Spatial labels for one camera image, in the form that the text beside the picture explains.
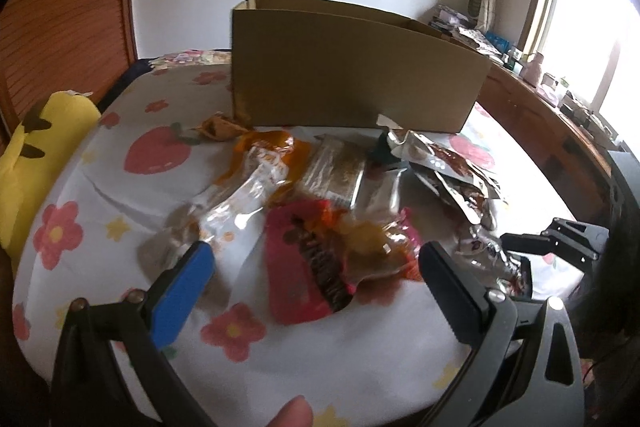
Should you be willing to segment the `person's left hand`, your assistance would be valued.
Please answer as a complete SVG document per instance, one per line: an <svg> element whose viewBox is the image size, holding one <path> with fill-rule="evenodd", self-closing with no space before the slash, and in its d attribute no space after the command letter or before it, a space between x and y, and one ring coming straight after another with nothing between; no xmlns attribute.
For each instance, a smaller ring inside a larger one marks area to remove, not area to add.
<svg viewBox="0 0 640 427"><path fill-rule="evenodd" d="M314 412L308 401L298 395L285 403L268 427L311 427L314 425Z"/></svg>

